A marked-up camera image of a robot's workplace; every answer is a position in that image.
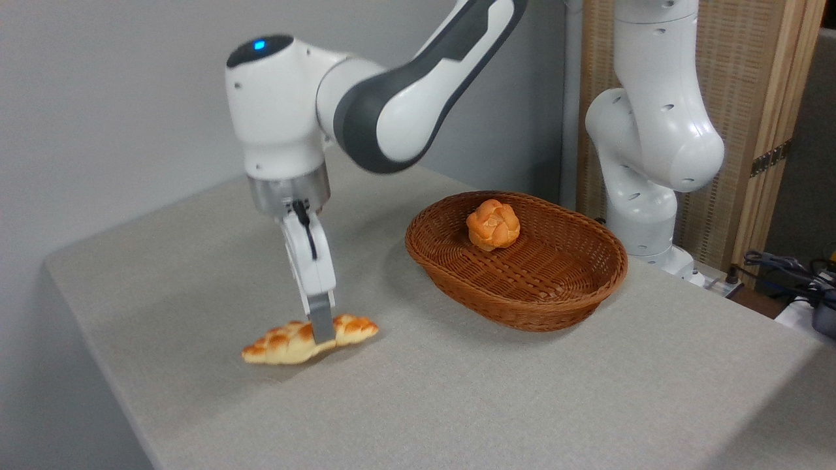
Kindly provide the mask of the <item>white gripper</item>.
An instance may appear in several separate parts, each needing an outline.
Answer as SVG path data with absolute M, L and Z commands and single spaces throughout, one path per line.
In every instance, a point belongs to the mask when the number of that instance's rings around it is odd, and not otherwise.
M 285 249 L 317 345 L 336 339 L 332 323 L 336 276 L 325 229 L 317 215 L 293 208 L 280 219 Z

